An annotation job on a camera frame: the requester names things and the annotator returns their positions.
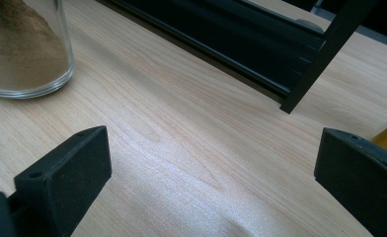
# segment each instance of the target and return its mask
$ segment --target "clamp jaw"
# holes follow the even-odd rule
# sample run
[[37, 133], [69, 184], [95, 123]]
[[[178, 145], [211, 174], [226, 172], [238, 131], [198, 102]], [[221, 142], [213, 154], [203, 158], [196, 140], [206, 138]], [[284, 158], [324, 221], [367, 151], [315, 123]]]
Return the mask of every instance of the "clamp jaw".
[[314, 175], [372, 235], [387, 236], [387, 150], [325, 128]]
[[111, 175], [107, 128], [74, 134], [0, 192], [0, 236], [70, 236]]

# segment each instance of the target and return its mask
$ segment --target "glass cup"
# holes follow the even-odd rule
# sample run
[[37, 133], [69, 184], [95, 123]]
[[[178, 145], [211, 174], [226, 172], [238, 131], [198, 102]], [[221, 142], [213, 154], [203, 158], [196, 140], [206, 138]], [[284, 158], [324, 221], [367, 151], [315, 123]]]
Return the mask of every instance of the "glass cup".
[[48, 94], [73, 69], [61, 0], [0, 0], [0, 97]]

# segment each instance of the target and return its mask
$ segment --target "black metal frame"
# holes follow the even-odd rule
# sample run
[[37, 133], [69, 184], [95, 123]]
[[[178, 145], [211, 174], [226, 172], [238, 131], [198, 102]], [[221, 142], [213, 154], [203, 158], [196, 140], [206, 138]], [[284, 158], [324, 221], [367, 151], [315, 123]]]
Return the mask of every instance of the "black metal frame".
[[325, 33], [247, 0], [109, 0], [211, 55], [291, 113], [377, 0], [349, 0]]

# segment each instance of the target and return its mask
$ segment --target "screw hole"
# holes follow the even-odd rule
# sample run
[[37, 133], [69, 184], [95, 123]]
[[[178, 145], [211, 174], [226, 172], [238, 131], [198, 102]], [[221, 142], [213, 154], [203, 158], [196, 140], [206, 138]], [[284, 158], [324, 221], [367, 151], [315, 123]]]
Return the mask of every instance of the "screw hole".
[[30, 174], [30, 178], [31, 179], [35, 179], [35, 178], [38, 178], [38, 177], [41, 177], [42, 176], [42, 172], [38, 171], [38, 172], [33, 172]]

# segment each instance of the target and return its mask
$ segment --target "light wood grain surface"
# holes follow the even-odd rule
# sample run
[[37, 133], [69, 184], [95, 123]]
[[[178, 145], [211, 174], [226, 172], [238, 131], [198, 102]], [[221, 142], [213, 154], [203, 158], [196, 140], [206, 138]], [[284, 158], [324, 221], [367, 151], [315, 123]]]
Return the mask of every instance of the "light wood grain surface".
[[0, 191], [106, 125], [113, 176], [73, 236], [369, 236], [313, 177], [323, 127], [387, 122], [387, 46], [354, 35], [291, 115], [94, 0], [65, 0], [73, 78], [0, 99]]

